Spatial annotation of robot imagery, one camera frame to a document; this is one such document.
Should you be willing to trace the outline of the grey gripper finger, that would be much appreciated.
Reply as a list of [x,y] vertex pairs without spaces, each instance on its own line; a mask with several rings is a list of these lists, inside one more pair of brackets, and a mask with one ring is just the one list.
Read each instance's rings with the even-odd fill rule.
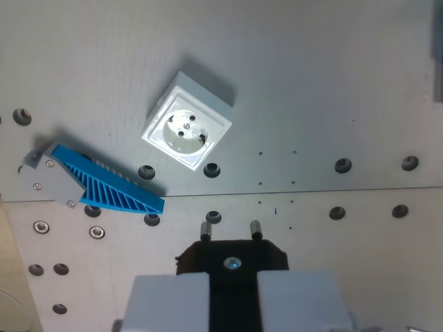
[[262,271],[257,274],[263,331],[355,331],[333,274]]
[[125,314],[111,330],[209,331],[209,274],[135,277]]

